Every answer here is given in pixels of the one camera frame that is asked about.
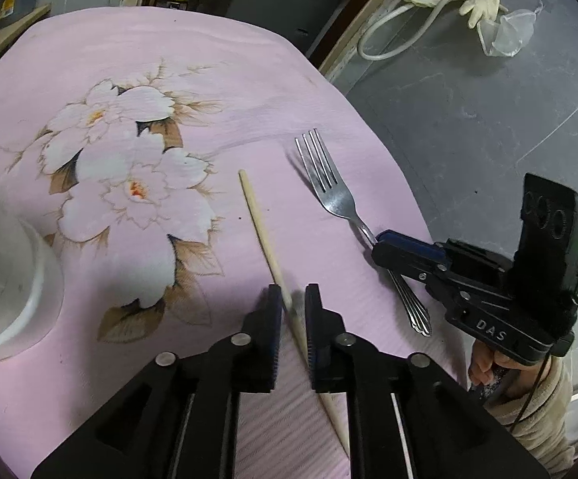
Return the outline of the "beige sleeve right forearm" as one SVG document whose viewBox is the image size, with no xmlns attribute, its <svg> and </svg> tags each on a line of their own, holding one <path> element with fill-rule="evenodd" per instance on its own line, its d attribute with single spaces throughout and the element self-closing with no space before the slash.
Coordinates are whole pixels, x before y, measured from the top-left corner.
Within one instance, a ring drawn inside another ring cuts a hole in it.
<svg viewBox="0 0 578 479">
<path fill-rule="evenodd" d="M 530 394 L 540 365 L 522 370 L 505 397 L 488 404 L 487 411 L 506 429 L 515 422 Z M 573 445 L 566 436 L 566 414 L 572 396 L 569 357 L 550 357 L 528 407 L 513 430 L 516 440 L 548 471 L 562 478 L 574 464 Z"/>
</svg>

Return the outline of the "person's right hand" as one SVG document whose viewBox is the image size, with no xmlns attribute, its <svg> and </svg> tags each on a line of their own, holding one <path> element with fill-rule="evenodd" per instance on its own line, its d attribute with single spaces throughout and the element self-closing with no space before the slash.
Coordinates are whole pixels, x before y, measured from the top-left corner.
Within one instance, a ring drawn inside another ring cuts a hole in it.
<svg viewBox="0 0 578 479">
<path fill-rule="evenodd" d="M 542 382 L 550 371 L 550 357 L 541 360 L 533 366 L 523 364 L 509 358 L 494 348 L 489 347 L 481 340 L 475 340 L 471 347 L 471 364 L 468 368 L 468 378 L 475 386 L 489 385 L 493 381 L 493 367 L 517 371 L 517 377 L 507 388 L 511 390 L 529 389 L 535 381 Z"/>
</svg>

